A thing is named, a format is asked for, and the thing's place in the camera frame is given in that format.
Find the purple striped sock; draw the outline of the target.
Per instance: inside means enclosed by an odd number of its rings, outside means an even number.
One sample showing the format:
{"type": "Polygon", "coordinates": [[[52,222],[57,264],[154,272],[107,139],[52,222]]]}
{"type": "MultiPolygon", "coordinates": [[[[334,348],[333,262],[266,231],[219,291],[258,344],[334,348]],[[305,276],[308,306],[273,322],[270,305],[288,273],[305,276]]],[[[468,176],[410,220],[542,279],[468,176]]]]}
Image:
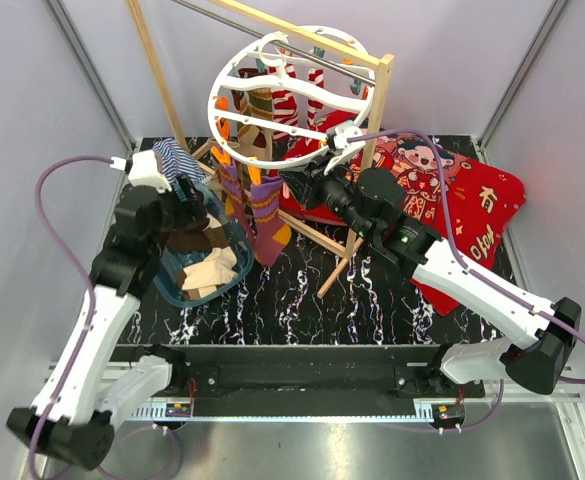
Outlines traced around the purple striped sock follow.
{"type": "Polygon", "coordinates": [[[229,164],[221,164],[217,170],[217,179],[223,187],[225,200],[225,214],[235,220],[243,229],[246,236],[251,239],[253,232],[245,216],[245,198],[241,183],[237,175],[237,168],[234,161],[229,164]]]}

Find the white round sock hanger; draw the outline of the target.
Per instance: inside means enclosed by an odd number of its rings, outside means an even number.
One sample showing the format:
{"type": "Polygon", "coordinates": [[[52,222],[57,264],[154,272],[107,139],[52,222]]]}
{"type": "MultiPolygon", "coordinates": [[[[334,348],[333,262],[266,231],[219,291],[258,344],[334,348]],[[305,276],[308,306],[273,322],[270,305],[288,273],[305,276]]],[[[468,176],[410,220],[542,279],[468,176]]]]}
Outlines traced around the white round sock hanger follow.
{"type": "Polygon", "coordinates": [[[208,101],[208,123],[217,142],[217,160],[225,165],[235,160],[259,169],[291,170],[304,167],[317,157],[328,155],[330,159],[324,168],[328,172],[361,151],[364,142],[351,142],[348,135],[362,132],[360,125],[372,108],[376,73],[372,68],[357,66],[348,59],[341,64],[330,64],[330,69],[342,67],[346,73],[354,75],[357,82],[367,85],[365,91],[355,92],[352,97],[337,95],[324,89],[319,79],[301,80],[289,73],[289,68],[294,65],[309,66],[312,72],[318,73],[321,60],[315,54],[308,57],[301,53],[294,55],[287,35],[283,32],[270,33],[237,53],[218,74],[208,101]],[[271,108],[263,110],[259,115],[243,109],[242,106],[230,111],[219,97],[222,89],[246,94],[267,92],[271,96],[268,100],[271,108]],[[354,113],[356,117],[336,127],[332,134],[318,131],[313,122],[302,128],[291,120],[298,113],[298,109],[295,106],[285,106],[295,94],[306,97],[312,107],[329,106],[354,113]],[[228,127],[231,121],[238,123],[240,128],[259,127],[270,133],[279,132],[291,138],[316,141],[318,148],[290,161],[260,160],[254,156],[246,156],[230,145],[228,127]]]}

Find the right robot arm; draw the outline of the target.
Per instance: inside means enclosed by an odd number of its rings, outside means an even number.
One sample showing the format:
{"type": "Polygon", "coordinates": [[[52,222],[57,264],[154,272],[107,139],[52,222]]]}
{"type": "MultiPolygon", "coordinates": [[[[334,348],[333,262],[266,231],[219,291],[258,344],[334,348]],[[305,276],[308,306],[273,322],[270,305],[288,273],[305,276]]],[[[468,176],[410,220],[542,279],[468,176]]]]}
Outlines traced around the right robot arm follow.
{"type": "Polygon", "coordinates": [[[425,374],[432,393],[444,397],[472,381],[506,379],[536,394],[554,391],[575,346],[578,303],[538,297],[454,251],[448,239],[404,212],[407,193],[387,169],[368,168],[351,180],[342,166],[326,172],[313,162],[281,176],[302,206],[326,206],[391,270],[444,293],[500,331],[496,340],[441,346],[425,374]]]}

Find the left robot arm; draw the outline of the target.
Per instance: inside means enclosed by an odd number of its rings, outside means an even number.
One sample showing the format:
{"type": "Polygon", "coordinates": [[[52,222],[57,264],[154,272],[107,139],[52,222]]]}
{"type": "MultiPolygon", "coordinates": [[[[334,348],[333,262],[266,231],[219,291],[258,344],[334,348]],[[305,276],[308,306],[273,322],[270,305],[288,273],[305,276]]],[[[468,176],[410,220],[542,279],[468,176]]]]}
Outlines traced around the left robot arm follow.
{"type": "Polygon", "coordinates": [[[137,407],[157,393],[175,396],[189,387],[185,354],[160,345],[146,348],[110,387],[100,383],[123,328],[160,269],[169,234],[204,220],[203,200],[186,176],[172,191],[133,186],[121,195],[59,361],[32,403],[7,417],[7,429],[31,452],[94,470],[137,407]]]}

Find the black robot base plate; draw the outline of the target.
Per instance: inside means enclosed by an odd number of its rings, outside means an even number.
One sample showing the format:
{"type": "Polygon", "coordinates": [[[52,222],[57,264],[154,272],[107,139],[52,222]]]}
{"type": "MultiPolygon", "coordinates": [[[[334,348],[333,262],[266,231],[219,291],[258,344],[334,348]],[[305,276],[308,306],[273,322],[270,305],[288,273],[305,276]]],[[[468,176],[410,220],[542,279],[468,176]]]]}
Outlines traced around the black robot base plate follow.
{"type": "Polygon", "coordinates": [[[155,403],[194,402],[196,420],[426,422],[431,404],[482,399],[429,369],[434,346],[180,346],[182,384],[155,403]]]}

